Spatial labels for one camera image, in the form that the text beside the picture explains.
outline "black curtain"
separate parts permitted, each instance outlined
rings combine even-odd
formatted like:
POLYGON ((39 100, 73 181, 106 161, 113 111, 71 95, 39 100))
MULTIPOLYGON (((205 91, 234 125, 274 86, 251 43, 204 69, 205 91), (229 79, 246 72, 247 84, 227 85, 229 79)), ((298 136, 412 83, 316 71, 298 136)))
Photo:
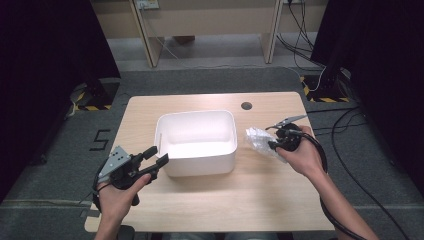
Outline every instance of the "black curtain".
POLYGON ((351 71, 383 145, 422 195, 423 13, 422 0, 330 0, 312 54, 315 61, 351 71))
POLYGON ((47 147, 73 89, 107 77, 120 75, 89 0, 0 2, 1 200, 47 147))

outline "human hand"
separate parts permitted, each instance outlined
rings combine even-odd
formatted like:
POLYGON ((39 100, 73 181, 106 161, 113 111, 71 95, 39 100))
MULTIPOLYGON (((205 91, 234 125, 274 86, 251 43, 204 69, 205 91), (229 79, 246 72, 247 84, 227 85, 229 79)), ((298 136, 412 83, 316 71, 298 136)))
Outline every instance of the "human hand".
POLYGON ((122 222, 131 208, 133 198, 149 182, 150 177, 150 174, 141 176, 126 190, 117 189, 113 185, 104 187, 106 183, 99 184, 97 189, 104 187, 99 192, 102 218, 114 220, 118 223, 122 222))
MULTIPOLYGON (((299 126, 302 132, 312 135, 310 127, 299 126)), ((323 173, 321 158, 316 147, 307 139, 302 138, 299 147, 289 152, 280 147, 276 149, 277 153, 290 164, 298 173, 310 178, 313 174, 323 173)))

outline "yellow and black tape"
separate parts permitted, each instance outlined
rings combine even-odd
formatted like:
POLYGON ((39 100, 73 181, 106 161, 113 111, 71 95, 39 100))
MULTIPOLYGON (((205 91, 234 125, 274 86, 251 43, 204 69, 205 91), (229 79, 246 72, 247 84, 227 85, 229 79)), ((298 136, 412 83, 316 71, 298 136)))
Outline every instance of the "yellow and black tape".
POLYGON ((79 96, 78 99, 76 101, 76 106, 77 106, 77 110, 83 110, 83 111, 98 111, 98 110, 110 110, 110 108, 112 107, 111 104, 90 104, 90 102, 88 101, 88 103, 86 104, 81 104, 81 102, 86 102, 84 99, 85 92, 82 92, 79 96))
POLYGON ((310 102, 349 102, 349 99, 343 94, 331 94, 333 96, 325 96, 325 94, 321 95, 317 91, 311 91, 308 87, 308 84, 305 81, 305 77, 300 77, 300 82, 303 86, 303 91, 305 92, 306 99, 310 102))

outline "human arm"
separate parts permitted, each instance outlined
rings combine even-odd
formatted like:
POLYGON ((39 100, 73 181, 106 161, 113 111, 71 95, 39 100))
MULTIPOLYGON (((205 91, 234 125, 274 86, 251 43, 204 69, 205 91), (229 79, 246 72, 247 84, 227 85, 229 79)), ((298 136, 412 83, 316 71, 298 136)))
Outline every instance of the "human arm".
MULTIPOLYGON (((311 129, 309 127, 300 126, 300 129, 311 135, 311 129)), ((285 151, 282 148, 277 148, 276 151, 287 160, 296 172, 303 174, 309 179, 331 215, 338 222, 365 239, 378 239, 377 235, 323 170, 320 155, 311 142, 302 138, 299 147, 294 152, 285 151)), ((338 239, 351 239, 337 228, 336 231, 338 239)))
POLYGON ((150 180, 150 174, 143 175, 127 190, 119 190, 112 185, 106 186, 105 183, 99 184, 100 206, 102 215, 95 240, 114 240, 118 235, 122 220, 128 214, 131 208, 131 202, 134 196, 150 180))

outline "gray carpet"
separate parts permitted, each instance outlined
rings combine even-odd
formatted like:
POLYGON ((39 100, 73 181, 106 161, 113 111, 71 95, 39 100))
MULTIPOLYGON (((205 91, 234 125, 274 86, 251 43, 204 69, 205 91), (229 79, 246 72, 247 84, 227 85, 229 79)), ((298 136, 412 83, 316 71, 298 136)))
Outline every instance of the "gray carpet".
MULTIPOLYGON (((77 111, 63 122, 45 165, 27 167, 0 206, 0 239, 92 239, 84 230, 81 215, 89 208, 89 193, 95 171, 108 156, 126 104, 131 96, 197 93, 296 91, 301 94, 317 139, 323 145, 329 173, 381 239, 403 239, 393 222, 357 186, 343 169, 326 134, 349 103, 313 103, 303 94, 299 76, 286 68, 197 69, 123 72, 112 108, 108 111, 77 111), (94 142, 98 130, 104 130, 94 142)), ((355 110, 340 122, 350 126, 335 135, 336 147, 348 169, 401 224, 410 239, 424 239, 424 203, 409 177, 393 167, 366 116, 355 110)), ((334 232, 298 232, 296 240, 329 239, 334 232)))

